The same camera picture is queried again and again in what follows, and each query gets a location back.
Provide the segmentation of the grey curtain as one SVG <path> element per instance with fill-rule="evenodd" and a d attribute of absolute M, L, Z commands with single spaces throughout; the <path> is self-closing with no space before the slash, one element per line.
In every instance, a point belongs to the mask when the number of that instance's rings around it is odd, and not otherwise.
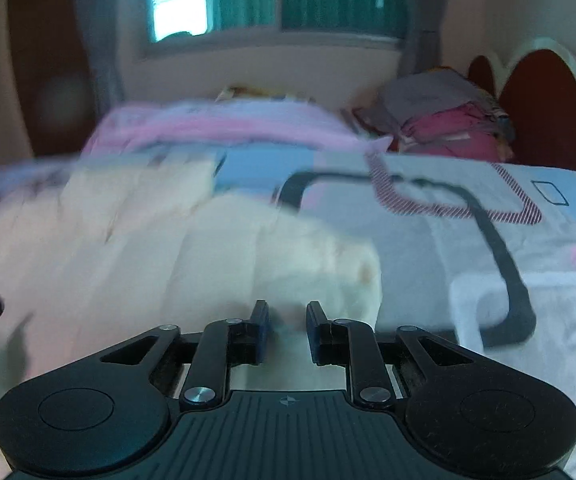
<path fill-rule="evenodd" d="M 448 0 L 403 0 L 406 32 L 397 76 L 405 77 L 440 65 L 441 29 Z"/>
<path fill-rule="evenodd" d="M 99 117 L 124 100 L 117 62 L 117 0 L 74 0 L 75 18 L 84 47 Z"/>

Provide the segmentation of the cream large garment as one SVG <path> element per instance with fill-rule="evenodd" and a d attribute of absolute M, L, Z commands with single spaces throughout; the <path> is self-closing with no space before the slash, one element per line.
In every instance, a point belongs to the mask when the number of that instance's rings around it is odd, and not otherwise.
<path fill-rule="evenodd" d="M 0 195 L 0 398 L 159 325 L 271 308 L 266 377 L 305 385 L 304 308 L 376 321 L 373 244 L 267 200 L 217 192 L 208 158 L 78 167 Z M 0 479 L 8 466 L 0 453 Z"/>

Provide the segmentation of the window with green curtain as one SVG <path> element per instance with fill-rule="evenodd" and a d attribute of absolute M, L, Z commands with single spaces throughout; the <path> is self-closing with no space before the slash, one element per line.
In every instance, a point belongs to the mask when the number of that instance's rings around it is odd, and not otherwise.
<path fill-rule="evenodd" d="M 399 40 L 404 0 L 145 0 L 142 44 L 217 46 L 278 34 Z"/>

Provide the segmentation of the pink purple blanket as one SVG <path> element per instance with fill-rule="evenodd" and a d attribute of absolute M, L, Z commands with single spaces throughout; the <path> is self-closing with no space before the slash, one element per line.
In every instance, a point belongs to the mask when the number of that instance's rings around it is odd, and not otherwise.
<path fill-rule="evenodd" d="M 315 150 L 385 152 L 391 136 L 358 136 L 339 117 L 300 101 L 234 99 L 128 103 L 110 110 L 86 142 L 86 155 L 136 151 L 158 143 L 268 142 Z"/>

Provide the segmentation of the yellow patterned cloth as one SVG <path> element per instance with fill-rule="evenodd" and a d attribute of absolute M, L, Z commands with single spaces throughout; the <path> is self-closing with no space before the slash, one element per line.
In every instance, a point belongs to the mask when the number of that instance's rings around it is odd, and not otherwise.
<path fill-rule="evenodd" d="M 314 104 L 315 100 L 302 93 L 284 92 L 259 87 L 244 86 L 243 84 L 233 84 L 225 87 L 216 96 L 216 102 L 230 101 L 237 99 L 245 100 L 268 100 L 268 101 L 289 101 Z"/>

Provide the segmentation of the magenta folded clothes pile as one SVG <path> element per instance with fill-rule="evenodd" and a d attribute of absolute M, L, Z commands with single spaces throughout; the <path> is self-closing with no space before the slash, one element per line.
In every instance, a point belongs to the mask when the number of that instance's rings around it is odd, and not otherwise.
<path fill-rule="evenodd" d="M 396 138 L 399 153 L 510 162 L 514 128 L 496 105 L 470 101 L 430 115 L 410 119 Z"/>

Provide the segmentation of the dark wooden door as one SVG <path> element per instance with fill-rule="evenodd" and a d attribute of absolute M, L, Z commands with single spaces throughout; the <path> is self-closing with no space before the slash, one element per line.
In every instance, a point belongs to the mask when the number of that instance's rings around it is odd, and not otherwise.
<path fill-rule="evenodd" d="M 78 153 L 96 125 L 73 0 L 8 0 L 15 88 L 36 156 Z"/>

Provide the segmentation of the grey left curtain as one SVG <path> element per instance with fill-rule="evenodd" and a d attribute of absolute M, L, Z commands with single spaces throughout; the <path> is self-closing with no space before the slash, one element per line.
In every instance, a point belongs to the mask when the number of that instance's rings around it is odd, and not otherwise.
<path fill-rule="evenodd" d="M 75 18 L 84 47 L 99 117 L 124 100 L 117 62 L 117 0 L 74 0 Z"/>

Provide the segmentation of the red white headboard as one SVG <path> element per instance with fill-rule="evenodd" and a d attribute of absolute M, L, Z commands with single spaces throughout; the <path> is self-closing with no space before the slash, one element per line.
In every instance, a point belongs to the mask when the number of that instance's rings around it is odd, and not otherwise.
<path fill-rule="evenodd" d="M 576 56 L 556 40 L 520 44 L 503 63 L 491 51 L 474 58 L 467 78 L 495 96 L 515 136 L 515 162 L 576 170 Z"/>

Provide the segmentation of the grey right curtain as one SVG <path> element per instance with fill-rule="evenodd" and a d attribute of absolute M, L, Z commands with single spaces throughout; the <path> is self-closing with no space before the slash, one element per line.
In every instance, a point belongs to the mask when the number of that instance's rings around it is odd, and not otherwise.
<path fill-rule="evenodd" d="M 397 76 L 405 77 L 440 65 L 441 29 L 448 0 L 403 0 L 406 32 Z"/>

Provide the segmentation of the patterned bed sheet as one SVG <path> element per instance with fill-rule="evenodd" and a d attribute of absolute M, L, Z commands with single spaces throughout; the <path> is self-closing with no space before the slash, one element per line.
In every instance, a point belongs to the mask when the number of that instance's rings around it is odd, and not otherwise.
<path fill-rule="evenodd" d="M 279 146 L 151 146 L 0 169 L 0 195 L 58 171 L 208 158 L 217 192 L 267 200 L 373 244 L 379 333 L 416 325 L 559 388 L 576 404 L 576 172 L 492 162 Z M 233 385 L 276 388 L 271 365 Z M 335 388 L 309 358 L 298 389 Z M 576 478 L 576 448 L 567 465 Z"/>

